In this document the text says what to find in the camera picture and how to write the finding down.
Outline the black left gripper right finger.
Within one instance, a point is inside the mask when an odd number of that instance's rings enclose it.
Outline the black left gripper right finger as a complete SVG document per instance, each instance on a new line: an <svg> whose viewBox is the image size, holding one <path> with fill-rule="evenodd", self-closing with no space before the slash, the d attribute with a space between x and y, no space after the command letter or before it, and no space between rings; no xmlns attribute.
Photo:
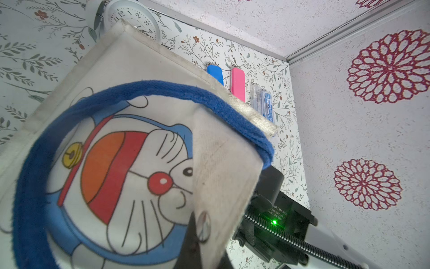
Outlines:
<svg viewBox="0 0 430 269"><path fill-rule="evenodd" d="M221 258L217 269L233 269L233 265L228 257L228 254L225 253Z"/></svg>

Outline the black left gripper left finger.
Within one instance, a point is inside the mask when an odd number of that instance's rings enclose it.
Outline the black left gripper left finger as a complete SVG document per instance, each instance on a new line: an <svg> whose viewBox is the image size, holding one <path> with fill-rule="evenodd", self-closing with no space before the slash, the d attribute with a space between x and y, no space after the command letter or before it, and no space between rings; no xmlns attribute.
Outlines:
<svg viewBox="0 0 430 269"><path fill-rule="evenodd" d="M180 254L176 260L174 269L201 269L202 259L200 256L200 245L197 237L196 219L191 213L187 231L181 246Z"/></svg>

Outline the white canvas cartoon tote bag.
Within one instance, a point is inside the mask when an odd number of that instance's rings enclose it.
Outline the white canvas cartoon tote bag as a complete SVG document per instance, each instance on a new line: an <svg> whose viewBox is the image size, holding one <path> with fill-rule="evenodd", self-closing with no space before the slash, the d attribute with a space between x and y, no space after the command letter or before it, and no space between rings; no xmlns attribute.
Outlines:
<svg viewBox="0 0 430 269"><path fill-rule="evenodd" d="M217 269L275 130L121 20L1 152L1 267L173 269L194 213Z"/></svg>

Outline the clear case with blue compass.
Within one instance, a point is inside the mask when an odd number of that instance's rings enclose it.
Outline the clear case with blue compass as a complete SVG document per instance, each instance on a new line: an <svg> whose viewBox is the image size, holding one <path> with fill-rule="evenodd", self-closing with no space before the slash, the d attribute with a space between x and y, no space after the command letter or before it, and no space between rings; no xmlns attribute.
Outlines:
<svg viewBox="0 0 430 269"><path fill-rule="evenodd" d="M274 123L273 118L273 102L272 102L272 95L270 92L263 90L262 91L262 115L269 120L270 122Z"/></svg>

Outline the pink plastic pencil case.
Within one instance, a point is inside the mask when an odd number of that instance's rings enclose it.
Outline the pink plastic pencil case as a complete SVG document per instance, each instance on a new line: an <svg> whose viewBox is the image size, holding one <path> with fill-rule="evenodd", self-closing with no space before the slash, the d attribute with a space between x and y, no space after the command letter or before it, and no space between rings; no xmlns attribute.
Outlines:
<svg viewBox="0 0 430 269"><path fill-rule="evenodd" d="M231 70L231 93L242 102L246 102L245 73L237 67Z"/></svg>

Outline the blue plastic box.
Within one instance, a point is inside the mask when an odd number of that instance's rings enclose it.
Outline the blue plastic box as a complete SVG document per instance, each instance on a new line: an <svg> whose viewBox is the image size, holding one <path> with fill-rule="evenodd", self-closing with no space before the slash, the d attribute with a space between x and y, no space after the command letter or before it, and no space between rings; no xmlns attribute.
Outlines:
<svg viewBox="0 0 430 269"><path fill-rule="evenodd" d="M208 65L207 73L214 77L221 85L224 85L224 77L221 67L216 65Z"/></svg>

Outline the clear plastic compass set case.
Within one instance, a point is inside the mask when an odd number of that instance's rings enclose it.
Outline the clear plastic compass set case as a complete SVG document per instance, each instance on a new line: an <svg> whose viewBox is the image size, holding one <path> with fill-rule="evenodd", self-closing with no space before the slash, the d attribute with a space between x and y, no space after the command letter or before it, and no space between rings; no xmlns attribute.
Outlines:
<svg viewBox="0 0 430 269"><path fill-rule="evenodd" d="M258 85L252 84L250 88L250 98L251 98L251 105L254 110L256 110L258 113L262 113L262 88Z"/></svg>

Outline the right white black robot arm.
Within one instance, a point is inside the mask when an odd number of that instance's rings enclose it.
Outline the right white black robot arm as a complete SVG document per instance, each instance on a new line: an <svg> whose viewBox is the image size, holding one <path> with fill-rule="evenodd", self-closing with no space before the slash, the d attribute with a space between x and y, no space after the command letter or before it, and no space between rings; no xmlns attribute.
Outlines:
<svg viewBox="0 0 430 269"><path fill-rule="evenodd" d="M331 230L310 210L281 192L284 175L262 171L233 239L282 269L377 269L378 265Z"/></svg>

